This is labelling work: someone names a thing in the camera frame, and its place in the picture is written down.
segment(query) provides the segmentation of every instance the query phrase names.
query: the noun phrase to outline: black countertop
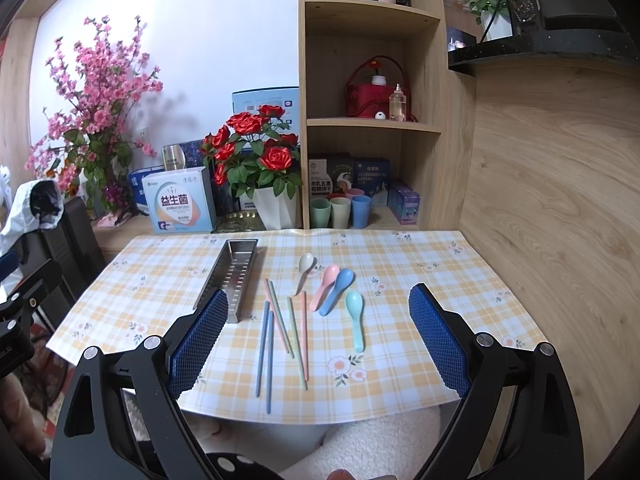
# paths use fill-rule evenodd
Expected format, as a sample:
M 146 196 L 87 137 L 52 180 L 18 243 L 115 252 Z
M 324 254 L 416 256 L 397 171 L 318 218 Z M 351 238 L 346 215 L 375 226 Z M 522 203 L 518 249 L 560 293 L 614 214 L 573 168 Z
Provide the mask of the black countertop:
M 565 58 L 640 67 L 640 50 L 628 34 L 609 30 L 546 30 L 483 41 L 449 52 L 449 68 L 469 72 L 474 65 L 508 59 Z

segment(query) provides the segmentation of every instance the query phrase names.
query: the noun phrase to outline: red bag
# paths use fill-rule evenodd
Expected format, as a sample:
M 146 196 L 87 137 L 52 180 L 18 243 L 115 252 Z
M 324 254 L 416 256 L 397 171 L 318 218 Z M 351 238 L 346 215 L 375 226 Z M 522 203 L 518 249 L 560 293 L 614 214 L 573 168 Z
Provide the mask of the red bag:
M 373 85 L 371 83 L 351 84 L 360 70 L 366 67 L 375 59 L 384 58 L 394 63 L 402 74 L 402 93 L 406 96 L 407 117 L 415 120 L 411 115 L 411 94 L 409 90 L 409 79 L 402 70 L 400 64 L 389 56 L 374 56 L 361 64 L 347 81 L 344 94 L 344 108 L 347 117 L 358 117 L 361 119 L 373 119 L 377 112 L 384 112 L 389 118 L 389 96 L 396 89 L 396 85 Z

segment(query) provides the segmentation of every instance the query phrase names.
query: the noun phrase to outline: yellow plaid tablecloth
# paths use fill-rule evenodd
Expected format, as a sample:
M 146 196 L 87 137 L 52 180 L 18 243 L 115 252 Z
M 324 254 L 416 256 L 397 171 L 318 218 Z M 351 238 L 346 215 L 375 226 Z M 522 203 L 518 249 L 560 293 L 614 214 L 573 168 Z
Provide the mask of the yellow plaid tablecloth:
M 409 317 L 407 296 L 424 282 L 446 310 L 459 313 L 475 332 L 489 332 L 505 346 L 532 349 L 544 340 L 535 322 L 458 231 L 393 232 L 316 230 L 231 235 L 138 237 L 82 295 L 49 341 L 49 348 L 77 363 L 84 348 L 105 353 L 135 348 L 164 334 L 192 312 L 223 243 L 258 238 L 258 257 L 242 306 L 242 321 L 224 327 L 200 378 L 178 401 L 206 415 L 284 424 L 326 424 L 407 412 L 458 395 L 440 379 Z M 266 413 L 265 377 L 255 397 L 265 292 L 273 280 L 287 331 L 286 295 L 294 288 L 298 260 L 318 259 L 303 288 L 308 300 L 329 264 L 353 269 L 351 285 L 364 297 L 365 349 L 353 351 L 351 319 L 343 298 L 326 317 L 308 314 L 308 390 L 278 332 L 274 346 L 273 400 Z M 301 332 L 300 304 L 294 300 Z

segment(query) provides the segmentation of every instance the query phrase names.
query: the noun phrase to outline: green spoon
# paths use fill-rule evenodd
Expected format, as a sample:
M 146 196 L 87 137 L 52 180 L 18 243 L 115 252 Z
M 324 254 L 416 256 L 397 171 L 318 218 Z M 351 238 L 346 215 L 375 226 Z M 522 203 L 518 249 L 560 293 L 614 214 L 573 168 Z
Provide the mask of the green spoon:
M 364 338 L 362 337 L 362 295 L 357 290 L 350 290 L 344 297 L 344 306 L 353 321 L 353 349 L 356 352 L 364 351 Z

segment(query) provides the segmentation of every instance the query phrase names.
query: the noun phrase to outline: perfume bottle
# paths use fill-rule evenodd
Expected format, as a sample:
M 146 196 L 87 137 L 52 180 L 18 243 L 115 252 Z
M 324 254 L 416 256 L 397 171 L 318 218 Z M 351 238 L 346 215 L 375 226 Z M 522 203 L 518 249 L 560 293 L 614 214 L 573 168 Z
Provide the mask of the perfume bottle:
M 400 85 L 396 85 L 396 90 L 389 96 L 389 118 L 392 121 L 406 120 L 406 96 Z

